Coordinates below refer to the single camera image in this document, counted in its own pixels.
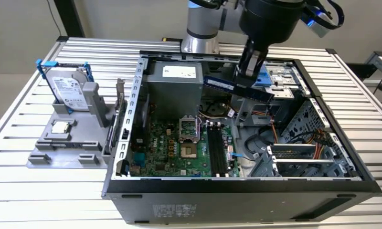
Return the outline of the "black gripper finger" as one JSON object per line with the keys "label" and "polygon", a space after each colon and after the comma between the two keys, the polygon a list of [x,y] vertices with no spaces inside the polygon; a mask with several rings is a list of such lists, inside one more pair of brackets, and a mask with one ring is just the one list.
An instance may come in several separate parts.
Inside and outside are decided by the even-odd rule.
{"label": "black gripper finger", "polygon": [[257,80],[259,70],[268,53],[268,47],[259,47],[253,44],[253,52],[245,68],[240,68],[240,62],[236,65],[233,81],[243,87],[251,87]]}
{"label": "black gripper finger", "polygon": [[251,39],[247,39],[244,50],[240,57],[240,68],[247,67],[252,52],[253,52],[253,41]]}

